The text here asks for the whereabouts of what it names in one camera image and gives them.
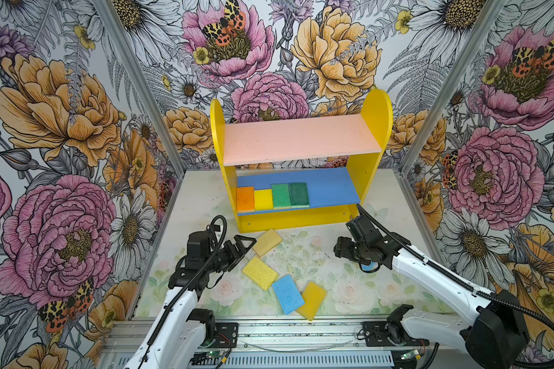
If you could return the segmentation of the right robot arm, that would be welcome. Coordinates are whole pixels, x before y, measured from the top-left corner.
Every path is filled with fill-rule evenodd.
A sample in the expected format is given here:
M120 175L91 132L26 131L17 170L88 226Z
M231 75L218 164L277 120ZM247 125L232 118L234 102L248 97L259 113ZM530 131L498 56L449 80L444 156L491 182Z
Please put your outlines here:
M481 367L510 368L529 343L523 313L514 296L502 292L491 301L491 290L461 278L420 252L403 236L383 230L367 215L346 224L350 235L333 247L337 258L358 264L366 273L382 267L410 278L445 302L451 315L427 313L401 304L386 319L383 335L400 346L431 341L464 351Z

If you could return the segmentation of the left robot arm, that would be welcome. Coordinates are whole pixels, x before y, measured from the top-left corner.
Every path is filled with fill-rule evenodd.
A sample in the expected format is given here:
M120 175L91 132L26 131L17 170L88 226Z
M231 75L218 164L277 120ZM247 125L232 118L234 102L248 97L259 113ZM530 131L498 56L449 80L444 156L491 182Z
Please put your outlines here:
M236 235L232 241L212 230L189 235L186 256L169 278L169 290L147 337L125 368L186 368L195 352L215 339L215 316L197 308L214 273L227 273L257 243Z

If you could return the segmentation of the pale yellow sponge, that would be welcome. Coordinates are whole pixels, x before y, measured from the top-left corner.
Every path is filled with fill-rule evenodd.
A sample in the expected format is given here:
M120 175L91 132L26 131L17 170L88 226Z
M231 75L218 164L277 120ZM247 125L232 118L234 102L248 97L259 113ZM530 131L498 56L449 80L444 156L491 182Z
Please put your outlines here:
M269 229L256 239L252 250L259 258L262 258L282 241L282 237L274 229Z

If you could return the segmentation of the bright yellow sponge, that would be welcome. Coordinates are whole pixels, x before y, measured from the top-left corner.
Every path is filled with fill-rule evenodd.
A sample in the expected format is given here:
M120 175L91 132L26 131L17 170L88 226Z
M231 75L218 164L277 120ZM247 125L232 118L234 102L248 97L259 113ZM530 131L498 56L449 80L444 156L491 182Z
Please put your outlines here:
M253 194L256 212L268 211L274 208L273 195L270 188L255 190Z

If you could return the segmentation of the orange sponge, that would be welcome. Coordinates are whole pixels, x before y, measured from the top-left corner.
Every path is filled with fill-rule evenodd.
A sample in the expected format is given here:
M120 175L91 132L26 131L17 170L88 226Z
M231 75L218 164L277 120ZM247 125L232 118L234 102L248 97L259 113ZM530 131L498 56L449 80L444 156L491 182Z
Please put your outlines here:
M236 210L239 214L255 211L254 187L238 187L236 189Z

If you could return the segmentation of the dark green sponge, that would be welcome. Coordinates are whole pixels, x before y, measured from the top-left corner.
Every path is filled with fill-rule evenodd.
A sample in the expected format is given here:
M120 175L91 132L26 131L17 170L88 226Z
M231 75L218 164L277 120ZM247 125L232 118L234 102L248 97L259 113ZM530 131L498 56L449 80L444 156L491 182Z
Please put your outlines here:
M291 208L308 208L310 205L307 184L304 182L289 183Z

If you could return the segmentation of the blue porous sponge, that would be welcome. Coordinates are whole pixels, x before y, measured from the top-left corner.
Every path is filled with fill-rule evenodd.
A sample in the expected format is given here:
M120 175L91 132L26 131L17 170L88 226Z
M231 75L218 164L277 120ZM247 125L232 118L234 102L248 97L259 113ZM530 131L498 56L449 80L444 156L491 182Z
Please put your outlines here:
M285 275L272 283L272 290L277 297L285 315L301 308L305 301L291 275Z

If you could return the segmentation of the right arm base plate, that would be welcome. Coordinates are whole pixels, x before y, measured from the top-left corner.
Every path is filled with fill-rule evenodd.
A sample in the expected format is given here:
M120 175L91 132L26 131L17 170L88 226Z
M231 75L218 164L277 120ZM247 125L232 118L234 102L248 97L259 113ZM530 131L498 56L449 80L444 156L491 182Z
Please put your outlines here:
M429 347L428 340L411 338L401 326L387 321L363 321L357 339L367 347Z

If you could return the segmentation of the light blue sponge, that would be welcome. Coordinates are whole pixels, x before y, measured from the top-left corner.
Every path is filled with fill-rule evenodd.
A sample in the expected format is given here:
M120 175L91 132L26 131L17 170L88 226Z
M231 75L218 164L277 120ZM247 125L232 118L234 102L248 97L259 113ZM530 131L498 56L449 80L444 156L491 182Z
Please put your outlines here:
M378 272L380 265L378 263L371 262L369 265L361 264L360 268L363 272L366 273L376 273Z

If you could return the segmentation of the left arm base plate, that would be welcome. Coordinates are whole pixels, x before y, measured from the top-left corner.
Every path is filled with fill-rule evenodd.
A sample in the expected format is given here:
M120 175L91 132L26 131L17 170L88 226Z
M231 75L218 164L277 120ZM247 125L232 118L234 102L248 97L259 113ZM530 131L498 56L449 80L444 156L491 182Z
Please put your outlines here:
M234 322L220 322L215 324L215 333L212 338L205 341L202 348L235 348L238 343L239 324Z

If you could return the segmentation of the light green sponge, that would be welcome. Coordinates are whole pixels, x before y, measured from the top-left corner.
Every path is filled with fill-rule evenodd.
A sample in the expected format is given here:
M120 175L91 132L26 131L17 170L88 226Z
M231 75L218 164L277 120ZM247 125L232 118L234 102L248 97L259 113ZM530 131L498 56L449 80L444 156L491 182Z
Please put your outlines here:
M272 203L275 210L291 208L292 203L288 184L272 185Z

